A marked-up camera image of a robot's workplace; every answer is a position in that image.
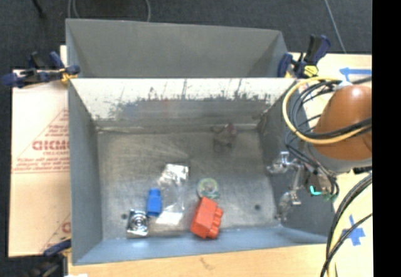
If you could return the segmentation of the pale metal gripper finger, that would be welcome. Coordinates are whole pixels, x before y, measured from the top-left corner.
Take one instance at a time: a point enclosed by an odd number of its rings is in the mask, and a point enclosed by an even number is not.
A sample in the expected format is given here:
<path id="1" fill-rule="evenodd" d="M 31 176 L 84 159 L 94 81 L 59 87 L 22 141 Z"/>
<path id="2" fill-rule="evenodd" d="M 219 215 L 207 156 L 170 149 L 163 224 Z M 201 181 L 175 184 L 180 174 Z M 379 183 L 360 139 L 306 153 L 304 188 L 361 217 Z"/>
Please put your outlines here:
<path id="1" fill-rule="evenodd" d="M 290 153 L 282 151 L 273 161 L 266 166 L 266 172 L 270 175 L 285 174 L 289 170 L 297 170 L 301 163 L 298 159 L 289 159 Z"/>
<path id="2" fill-rule="evenodd" d="M 294 207 L 299 207 L 300 205 L 301 200 L 298 198 L 296 191 L 285 192 L 279 199 L 276 210 L 276 218 L 281 222 L 285 222 L 291 210 Z"/>

